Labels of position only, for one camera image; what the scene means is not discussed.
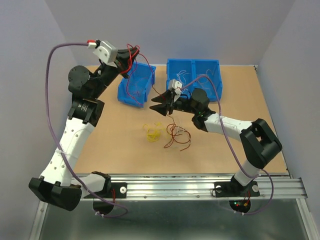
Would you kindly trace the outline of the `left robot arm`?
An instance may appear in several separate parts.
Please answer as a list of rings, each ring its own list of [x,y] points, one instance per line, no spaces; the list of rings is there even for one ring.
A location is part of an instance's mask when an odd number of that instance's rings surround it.
[[[102,115],[104,102],[98,98],[118,75],[128,77],[128,71],[140,52],[138,46],[127,45],[117,52],[115,65],[100,62],[95,72],[83,65],[73,67],[68,74],[68,90],[72,94],[65,129],[58,139],[53,127],[49,130],[56,143],[56,150],[39,177],[31,178],[28,187],[42,202],[72,211],[84,197],[91,195],[102,200],[115,197],[111,177],[93,171],[79,177],[74,167],[85,143]]]

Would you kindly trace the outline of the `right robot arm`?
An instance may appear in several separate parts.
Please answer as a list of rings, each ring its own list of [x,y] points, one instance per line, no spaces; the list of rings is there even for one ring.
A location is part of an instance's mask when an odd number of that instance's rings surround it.
[[[155,105],[150,109],[163,116],[173,111],[190,113],[193,115],[191,121],[197,129],[222,134],[226,141],[235,139],[241,142],[246,160],[239,164],[238,172],[230,181],[215,183],[211,192],[213,197],[243,197],[251,191],[252,181],[283,149],[264,119],[244,121],[222,116],[209,108],[210,100],[203,89],[195,88],[189,98],[174,90],[166,90],[152,98],[152,102]]]

